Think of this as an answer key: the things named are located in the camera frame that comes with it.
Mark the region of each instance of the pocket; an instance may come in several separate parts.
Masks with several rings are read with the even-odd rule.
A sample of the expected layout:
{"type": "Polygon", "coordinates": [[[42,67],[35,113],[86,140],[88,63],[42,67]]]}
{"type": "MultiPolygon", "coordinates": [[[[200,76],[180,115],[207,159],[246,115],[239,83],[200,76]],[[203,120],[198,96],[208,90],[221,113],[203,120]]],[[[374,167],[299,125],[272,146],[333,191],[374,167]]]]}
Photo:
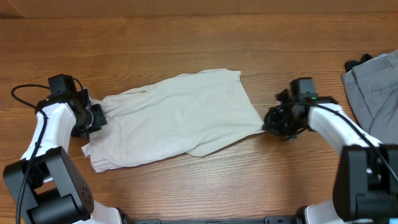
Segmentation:
{"type": "Polygon", "coordinates": [[[118,95],[110,95],[106,96],[102,101],[101,101],[101,106],[121,106],[121,104],[125,104],[127,101],[130,101],[132,99],[136,99],[144,97],[146,98],[149,95],[149,92],[147,90],[140,90],[140,91],[130,91],[130,92],[124,92],[118,95]]]}
{"type": "Polygon", "coordinates": [[[384,95],[391,94],[393,91],[398,89],[398,80],[394,82],[390,82],[385,84],[384,86],[380,86],[379,88],[372,91],[373,95],[384,95]]]}
{"type": "Polygon", "coordinates": [[[119,97],[119,96],[124,96],[124,95],[130,95],[130,94],[137,94],[137,93],[149,93],[147,90],[128,90],[128,91],[124,91],[120,94],[117,95],[109,95],[109,96],[105,96],[104,100],[107,98],[114,98],[114,97],[119,97]]]}

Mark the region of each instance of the gray garment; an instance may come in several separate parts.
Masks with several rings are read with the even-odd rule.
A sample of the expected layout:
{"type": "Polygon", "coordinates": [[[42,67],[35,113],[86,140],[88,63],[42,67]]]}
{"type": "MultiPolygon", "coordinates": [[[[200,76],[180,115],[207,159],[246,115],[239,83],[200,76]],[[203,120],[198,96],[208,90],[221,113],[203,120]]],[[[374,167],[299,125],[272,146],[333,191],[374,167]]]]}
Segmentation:
{"type": "Polygon", "coordinates": [[[355,66],[341,77],[364,131],[385,144],[398,144],[398,50],[355,66]]]}

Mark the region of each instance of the wire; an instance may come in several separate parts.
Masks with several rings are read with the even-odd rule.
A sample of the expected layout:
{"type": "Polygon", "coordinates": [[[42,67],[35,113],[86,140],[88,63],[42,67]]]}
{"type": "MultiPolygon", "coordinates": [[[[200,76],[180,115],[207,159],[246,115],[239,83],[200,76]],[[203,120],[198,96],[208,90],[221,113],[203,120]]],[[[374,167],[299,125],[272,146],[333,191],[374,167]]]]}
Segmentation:
{"type": "Polygon", "coordinates": [[[374,144],[372,144],[372,142],[365,137],[365,135],[358,129],[356,128],[356,126],[345,116],[343,116],[342,114],[340,114],[339,112],[330,109],[326,106],[322,106],[322,105],[318,105],[316,103],[306,103],[306,102],[293,102],[293,103],[285,103],[285,104],[281,104],[281,105],[277,105],[275,107],[273,107],[272,110],[276,110],[279,108],[283,108],[283,107],[287,107],[287,106],[293,106],[293,105],[303,105],[303,106],[316,106],[319,108],[322,108],[324,110],[327,110],[337,116],[339,116],[341,119],[343,119],[343,121],[345,121],[354,131],[355,133],[361,137],[361,139],[369,145],[369,147],[374,151],[374,153],[376,153],[376,155],[378,156],[378,158],[380,158],[381,162],[384,164],[384,166],[387,168],[387,170],[390,172],[392,178],[395,180],[395,182],[398,184],[398,177],[396,175],[396,173],[392,170],[391,166],[388,164],[388,162],[386,161],[386,159],[384,158],[384,156],[381,154],[381,152],[374,146],[374,144]]]}
{"type": "Polygon", "coordinates": [[[83,90],[83,85],[81,84],[81,82],[79,81],[79,79],[73,78],[73,80],[76,81],[77,83],[79,83],[81,90],[83,90]]]}
{"type": "Polygon", "coordinates": [[[29,172],[30,172],[30,170],[32,169],[32,166],[33,166],[33,159],[36,157],[37,151],[39,150],[40,144],[41,144],[41,142],[42,142],[42,140],[43,140],[43,136],[44,136],[44,132],[45,132],[45,127],[47,126],[47,120],[48,120],[48,117],[47,117],[47,115],[44,113],[44,111],[38,110],[37,107],[34,106],[33,104],[28,103],[28,102],[26,102],[26,101],[20,99],[18,96],[15,95],[14,92],[15,92],[17,89],[19,89],[19,88],[24,88],[24,87],[40,87],[40,88],[50,89],[49,87],[43,86],[43,85],[26,84],[26,85],[19,85],[19,86],[16,86],[16,87],[14,87],[14,88],[11,90],[11,95],[12,95],[12,97],[14,97],[14,99],[16,99],[17,101],[19,101],[19,102],[21,102],[21,103],[23,103],[23,104],[25,104],[25,105],[27,105],[27,106],[30,106],[31,108],[37,110],[38,112],[40,112],[40,113],[43,115],[43,118],[44,118],[42,130],[40,131],[40,134],[39,134],[39,137],[38,137],[38,139],[37,139],[37,142],[35,143],[35,148],[34,148],[34,150],[33,150],[33,153],[32,153],[32,155],[31,155],[31,157],[30,157],[30,159],[29,159],[29,161],[28,161],[28,165],[27,165],[27,168],[26,168],[26,170],[25,170],[24,178],[23,178],[23,180],[22,180],[21,189],[20,189],[20,191],[19,191],[18,202],[17,202],[17,212],[16,212],[16,223],[17,223],[17,224],[21,224],[22,201],[23,201],[23,199],[24,199],[25,188],[26,188],[26,185],[27,185],[27,178],[28,178],[29,172]]]}

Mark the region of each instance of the black bracket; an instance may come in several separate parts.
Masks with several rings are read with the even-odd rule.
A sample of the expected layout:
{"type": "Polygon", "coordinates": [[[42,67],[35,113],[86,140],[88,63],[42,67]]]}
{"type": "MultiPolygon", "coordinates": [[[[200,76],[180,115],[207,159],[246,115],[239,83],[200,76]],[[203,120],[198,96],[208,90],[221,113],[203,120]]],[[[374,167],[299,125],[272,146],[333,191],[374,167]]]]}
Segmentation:
{"type": "MultiPolygon", "coordinates": [[[[377,148],[398,173],[398,145],[377,148]]],[[[398,185],[368,147],[345,146],[333,188],[336,213],[345,222],[362,218],[378,223],[398,217],[398,185]]]]}
{"type": "Polygon", "coordinates": [[[297,216],[268,216],[257,219],[225,219],[225,220],[176,220],[161,221],[159,219],[133,220],[132,224],[303,224],[297,216]]]}
{"type": "MultiPolygon", "coordinates": [[[[33,159],[33,168],[22,201],[21,214],[26,224],[74,223],[90,219],[94,199],[90,188],[66,151],[60,146],[33,159]],[[35,189],[44,179],[53,178],[56,187],[41,194],[35,189]]],[[[6,166],[4,180],[14,201],[18,201],[27,161],[6,166]]]]}

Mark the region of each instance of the white shorts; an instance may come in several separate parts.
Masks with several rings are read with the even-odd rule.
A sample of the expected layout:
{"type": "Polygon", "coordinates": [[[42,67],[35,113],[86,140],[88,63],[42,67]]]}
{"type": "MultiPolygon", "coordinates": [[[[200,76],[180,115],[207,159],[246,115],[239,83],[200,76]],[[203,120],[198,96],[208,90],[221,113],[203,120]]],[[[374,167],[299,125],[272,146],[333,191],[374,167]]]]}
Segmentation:
{"type": "Polygon", "coordinates": [[[96,172],[133,167],[187,152],[205,156],[248,135],[263,121],[240,82],[240,71],[205,70],[107,96],[108,124],[83,152],[96,172]]]}

